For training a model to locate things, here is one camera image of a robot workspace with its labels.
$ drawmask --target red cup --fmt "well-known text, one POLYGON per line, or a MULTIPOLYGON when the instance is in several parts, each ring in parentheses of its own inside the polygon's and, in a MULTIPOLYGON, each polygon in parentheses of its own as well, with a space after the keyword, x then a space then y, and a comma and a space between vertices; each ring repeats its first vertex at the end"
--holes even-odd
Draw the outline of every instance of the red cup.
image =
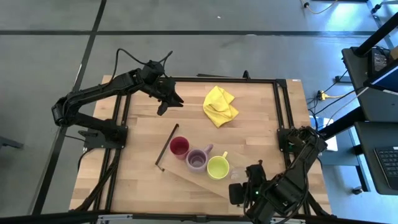
POLYGON ((177 159, 184 160, 189 151, 189 142, 184 137, 175 137, 170 142, 170 150, 177 159))

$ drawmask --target cup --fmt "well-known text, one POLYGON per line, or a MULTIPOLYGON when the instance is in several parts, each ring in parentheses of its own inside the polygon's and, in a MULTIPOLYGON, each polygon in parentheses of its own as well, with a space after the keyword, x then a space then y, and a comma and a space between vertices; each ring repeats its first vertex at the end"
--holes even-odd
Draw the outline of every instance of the cup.
POLYGON ((213 180, 221 180, 228 175, 229 163, 225 159, 227 154, 224 152, 223 156, 212 157, 207 163, 207 174, 213 180))
POLYGON ((175 137, 170 142, 170 150, 177 159, 184 160, 188 154, 189 142, 184 137, 175 137))
POLYGON ((204 150, 191 150, 185 162, 192 172, 204 172, 206 170, 207 162, 209 161, 209 152, 213 149, 213 145, 209 144, 204 150))

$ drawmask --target black desk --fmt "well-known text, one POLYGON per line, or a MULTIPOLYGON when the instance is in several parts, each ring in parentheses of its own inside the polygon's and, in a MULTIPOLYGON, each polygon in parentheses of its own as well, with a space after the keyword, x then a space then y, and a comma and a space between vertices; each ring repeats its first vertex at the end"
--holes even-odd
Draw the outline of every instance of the black desk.
POLYGON ((398 123, 355 122, 354 125, 376 191, 383 195, 398 195, 398 190, 388 187, 373 151, 375 147, 398 146, 398 123))
MULTIPOLYGON (((368 78, 368 58, 357 57, 351 49, 343 49, 343 61, 355 89, 361 88, 368 78)), ((354 125, 356 121, 398 123, 398 96, 372 88, 358 97, 359 107, 324 127, 320 132, 327 138, 354 125)))

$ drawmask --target keyboard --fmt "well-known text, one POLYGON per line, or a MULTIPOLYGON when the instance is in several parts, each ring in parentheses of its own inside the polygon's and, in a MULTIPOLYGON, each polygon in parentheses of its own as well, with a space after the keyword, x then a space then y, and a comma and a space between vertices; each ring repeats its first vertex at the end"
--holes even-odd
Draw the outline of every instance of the keyboard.
POLYGON ((398 190, 398 147, 378 147, 374 149, 374 152, 388 186, 398 190))

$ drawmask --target purple mug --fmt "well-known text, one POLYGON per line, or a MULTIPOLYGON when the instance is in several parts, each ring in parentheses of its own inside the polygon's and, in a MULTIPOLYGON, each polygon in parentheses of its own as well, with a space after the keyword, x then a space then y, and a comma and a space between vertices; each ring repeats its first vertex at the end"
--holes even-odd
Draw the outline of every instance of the purple mug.
POLYGON ((192 172, 204 172, 206 170, 207 162, 209 161, 209 152, 213 149, 213 145, 209 144, 204 150, 193 149, 191 150, 185 162, 192 172))

